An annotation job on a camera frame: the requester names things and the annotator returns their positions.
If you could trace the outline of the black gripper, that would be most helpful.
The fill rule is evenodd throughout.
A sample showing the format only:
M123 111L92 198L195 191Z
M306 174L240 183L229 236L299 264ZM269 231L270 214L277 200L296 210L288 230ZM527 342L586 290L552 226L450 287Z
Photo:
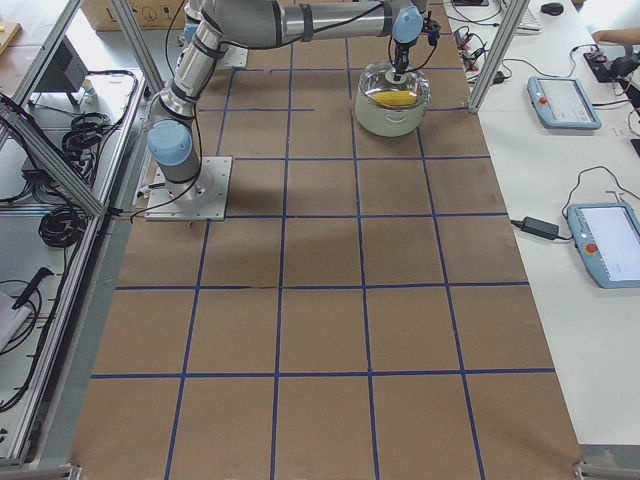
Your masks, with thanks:
M393 81L394 82L404 82L405 81L405 70L404 66L408 66L410 63L409 60L409 52L412 47L411 42L394 42L394 50L392 55L392 65L393 67Z

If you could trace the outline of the person's hand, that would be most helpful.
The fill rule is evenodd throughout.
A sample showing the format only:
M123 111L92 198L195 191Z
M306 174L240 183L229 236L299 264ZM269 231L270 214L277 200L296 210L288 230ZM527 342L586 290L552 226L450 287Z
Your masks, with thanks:
M592 38L596 43L627 43L627 35L621 29L598 30L592 34Z

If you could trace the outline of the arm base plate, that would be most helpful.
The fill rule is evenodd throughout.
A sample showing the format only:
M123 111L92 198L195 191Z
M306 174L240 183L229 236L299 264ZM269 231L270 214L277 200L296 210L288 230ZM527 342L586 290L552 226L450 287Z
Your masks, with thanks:
M248 50L242 47L229 46L226 53L219 61L219 67L223 70L245 69L248 61Z
M144 218L147 221L223 221L225 219L231 157L205 157L194 186L165 179L156 168L155 183L163 186L150 192Z

